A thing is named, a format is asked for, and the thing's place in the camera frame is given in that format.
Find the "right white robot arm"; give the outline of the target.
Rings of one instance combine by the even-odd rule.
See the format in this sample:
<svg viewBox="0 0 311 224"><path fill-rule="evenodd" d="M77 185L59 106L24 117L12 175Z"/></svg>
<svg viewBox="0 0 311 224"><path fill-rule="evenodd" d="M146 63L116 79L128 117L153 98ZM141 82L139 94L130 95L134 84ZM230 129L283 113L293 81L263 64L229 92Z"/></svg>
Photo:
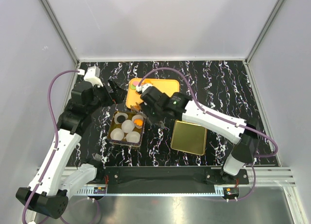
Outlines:
<svg viewBox="0 0 311 224"><path fill-rule="evenodd" d="M180 92L168 96L152 84L136 86L136 92L142 100L140 109L151 124L159 124L165 118L197 124L234 144L220 172L225 183L234 182L240 169L253 163L259 141L257 120L228 116Z"/></svg>

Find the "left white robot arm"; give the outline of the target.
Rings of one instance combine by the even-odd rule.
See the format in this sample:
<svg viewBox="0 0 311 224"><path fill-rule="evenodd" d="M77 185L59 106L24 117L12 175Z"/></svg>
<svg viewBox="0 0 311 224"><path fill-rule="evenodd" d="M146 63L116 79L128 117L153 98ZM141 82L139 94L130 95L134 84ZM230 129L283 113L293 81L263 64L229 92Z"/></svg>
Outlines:
<svg viewBox="0 0 311 224"><path fill-rule="evenodd" d="M17 190L16 198L25 209L58 219L79 189L89 182L104 180L104 165L93 158L87 159L66 179L61 177L70 155L92 123L91 115L102 107L124 101L126 90L113 80L108 83L112 92L108 92L105 86L88 81L74 85L71 98L57 121L57 132L43 164L31 183Z"/></svg>

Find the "black sandwich cookie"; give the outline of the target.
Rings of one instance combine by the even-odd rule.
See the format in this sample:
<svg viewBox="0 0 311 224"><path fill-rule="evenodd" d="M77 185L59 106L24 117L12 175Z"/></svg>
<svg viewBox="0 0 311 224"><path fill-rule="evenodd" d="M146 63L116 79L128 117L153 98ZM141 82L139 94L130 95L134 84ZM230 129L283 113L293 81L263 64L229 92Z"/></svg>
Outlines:
<svg viewBox="0 0 311 224"><path fill-rule="evenodd" d="M125 117L124 115L120 115L116 118L116 121L118 123L123 123L125 120L127 119L127 117Z"/></svg>

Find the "metal tongs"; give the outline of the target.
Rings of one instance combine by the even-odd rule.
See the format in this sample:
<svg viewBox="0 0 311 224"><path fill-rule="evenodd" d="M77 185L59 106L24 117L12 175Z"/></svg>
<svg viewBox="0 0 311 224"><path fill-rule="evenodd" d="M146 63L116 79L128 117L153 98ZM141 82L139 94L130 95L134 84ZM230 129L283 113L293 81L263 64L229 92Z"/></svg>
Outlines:
<svg viewBox="0 0 311 224"><path fill-rule="evenodd" d="M146 118L147 116L143 112L133 112L134 115L142 115L144 117L144 121L147 121Z"/></svg>

